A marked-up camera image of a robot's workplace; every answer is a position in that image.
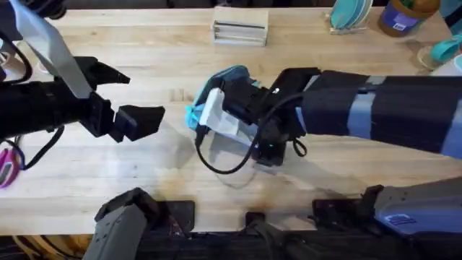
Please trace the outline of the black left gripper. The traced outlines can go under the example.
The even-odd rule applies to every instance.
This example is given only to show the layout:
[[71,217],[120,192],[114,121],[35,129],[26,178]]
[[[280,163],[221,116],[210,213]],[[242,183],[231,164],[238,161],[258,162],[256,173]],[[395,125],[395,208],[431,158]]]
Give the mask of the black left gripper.
[[109,135],[116,141],[122,142],[125,137],[130,141],[142,139],[156,133],[165,114],[163,106],[139,107],[135,105],[122,105],[115,114],[115,120],[110,130],[110,101],[99,96],[98,85],[129,84],[131,78],[107,64],[99,62],[95,57],[76,56],[77,65],[84,78],[90,85],[90,96],[80,100],[83,107],[83,116],[79,122],[94,137]]

